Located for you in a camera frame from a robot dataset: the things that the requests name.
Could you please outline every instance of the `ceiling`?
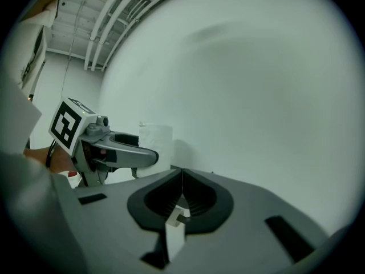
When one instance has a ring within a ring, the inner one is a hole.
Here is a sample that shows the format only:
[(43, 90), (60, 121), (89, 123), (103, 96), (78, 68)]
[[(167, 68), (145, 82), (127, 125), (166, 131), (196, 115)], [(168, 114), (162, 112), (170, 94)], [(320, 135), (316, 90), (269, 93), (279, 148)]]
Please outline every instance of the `ceiling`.
[[(71, 56), (85, 60), (86, 49), (90, 40), (90, 34), (94, 28), (95, 22), (107, 0), (59, 0), (58, 14), (52, 28), (46, 29), (47, 51), (68, 55), (71, 47)], [(95, 43), (97, 44), (103, 30), (108, 23), (110, 16), (118, 7), (121, 0), (116, 0), (109, 10), (99, 27)], [(162, 0), (131, 0), (125, 9), (118, 16), (109, 32), (106, 42), (98, 57), (96, 68), (101, 68), (112, 48), (120, 38), (124, 30), (130, 25), (130, 31), (123, 37), (129, 35), (137, 26), (136, 18), (143, 19), (146, 14), (160, 3)], [(92, 48), (89, 66), (94, 58), (96, 46)]]

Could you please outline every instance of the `curved white backdrop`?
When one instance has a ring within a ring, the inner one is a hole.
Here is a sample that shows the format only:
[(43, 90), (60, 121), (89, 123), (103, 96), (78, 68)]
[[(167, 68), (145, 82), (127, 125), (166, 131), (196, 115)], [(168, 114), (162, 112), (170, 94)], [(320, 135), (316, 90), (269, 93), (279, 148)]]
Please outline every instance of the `curved white backdrop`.
[(364, 70), (326, 0), (167, 0), (106, 71), (111, 128), (173, 127), (172, 164), (265, 187), (328, 233), (363, 189)]

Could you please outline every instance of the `paper roll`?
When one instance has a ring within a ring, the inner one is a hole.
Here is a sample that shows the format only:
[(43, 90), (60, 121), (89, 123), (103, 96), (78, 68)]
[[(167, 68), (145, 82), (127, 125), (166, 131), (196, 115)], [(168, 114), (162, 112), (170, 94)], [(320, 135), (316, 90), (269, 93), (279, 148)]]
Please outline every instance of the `paper roll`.
[(172, 153), (172, 127), (140, 123), (139, 147), (148, 148), (159, 154), (159, 160), (150, 167), (138, 168), (137, 177), (142, 178), (161, 171), (170, 170)]

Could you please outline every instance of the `red object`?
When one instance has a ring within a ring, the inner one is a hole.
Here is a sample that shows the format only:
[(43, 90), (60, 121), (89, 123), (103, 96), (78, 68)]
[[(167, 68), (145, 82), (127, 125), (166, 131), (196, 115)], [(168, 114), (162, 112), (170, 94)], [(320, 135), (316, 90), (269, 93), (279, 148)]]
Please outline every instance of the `red object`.
[(70, 178), (70, 177), (75, 176), (77, 174), (78, 173), (76, 171), (70, 171), (70, 172), (68, 172), (68, 177)]

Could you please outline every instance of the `white shirt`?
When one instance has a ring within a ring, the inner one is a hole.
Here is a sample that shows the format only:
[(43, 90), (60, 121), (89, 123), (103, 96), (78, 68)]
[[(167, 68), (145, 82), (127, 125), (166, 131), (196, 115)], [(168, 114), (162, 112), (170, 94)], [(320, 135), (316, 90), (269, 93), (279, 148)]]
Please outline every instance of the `white shirt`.
[(34, 80), (46, 55), (47, 42), (44, 35), (34, 54), (37, 37), (44, 27), (51, 27), (56, 17), (57, 0), (48, 4), (44, 11), (14, 26), (3, 49), (2, 68), (28, 97)]

